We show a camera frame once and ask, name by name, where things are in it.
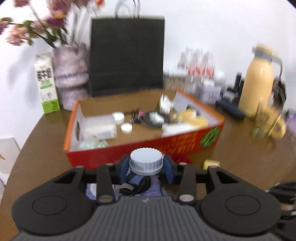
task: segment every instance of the white cap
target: white cap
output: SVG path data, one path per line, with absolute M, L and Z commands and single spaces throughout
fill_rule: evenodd
M 131 153 L 131 171 L 143 176 L 159 173 L 163 167 L 163 155 L 153 148 L 140 148 Z
M 124 114 L 122 112 L 114 112 L 112 115 L 114 116 L 116 125 L 121 125 L 124 123 Z
M 120 126 L 123 133 L 131 133 L 133 126 L 130 123 L 124 123 Z

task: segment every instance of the green label on carton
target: green label on carton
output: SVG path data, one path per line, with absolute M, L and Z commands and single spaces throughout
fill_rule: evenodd
M 49 114 L 55 111 L 59 111 L 59 101 L 58 100 L 51 100 L 42 103 L 42 108 L 45 114 Z

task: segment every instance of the brown tabletop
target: brown tabletop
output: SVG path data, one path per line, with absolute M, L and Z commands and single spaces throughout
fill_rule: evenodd
M 13 202 L 25 192 L 71 168 L 63 153 L 70 113 L 60 111 L 43 116 L 23 147 L 11 172 L 0 206 L 0 240 L 10 240 L 18 231 L 11 217 Z M 288 135 L 281 140 L 254 140 L 253 122 L 226 116 L 217 145 L 189 155 L 196 167 L 205 159 L 249 183 L 267 189 L 280 181 L 295 180 L 296 162 Z

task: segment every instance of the gray handle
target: gray handle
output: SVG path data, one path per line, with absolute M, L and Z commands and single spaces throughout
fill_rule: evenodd
M 278 63 L 281 66 L 281 71 L 279 73 L 279 80 L 281 79 L 281 74 L 283 73 L 283 62 L 279 57 L 271 56 L 271 61 Z

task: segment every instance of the red cardboard box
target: red cardboard box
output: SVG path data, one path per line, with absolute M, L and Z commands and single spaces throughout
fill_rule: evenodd
M 142 124 L 133 124 L 133 131 L 124 134 L 117 126 L 117 138 L 107 140 L 109 147 L 78 150 L 79 126 L 88 116 L 106 115 L 113 112 L 131 112 L 142 109 L 155 110 L 159 104 L 161 95 L 167 95 L 174 100 L 174 110 L 180 112 L 188 106 L 193 106 L 209 120 L 209 127 L 184 134 L 169 137 L 161 137 L 162 130 L 154 130 Z M 130 116 L 125 116 L 125 122 L 129 122 Z M 222 128 L 224 117 L 191 95 L 179 91 L 147 90 L 135 93 L 86 99 L 76 103 L 69 120 L 64 151 L 72 166 L 85 166 L 87 169 L 95 169 L 105 163 L 115 163 L 124 154 L 130 154 L 133 150 L 142 147 L 150 147 L 160 150 L 163 154 L 176 155 L 201 151 L 216 145 Z

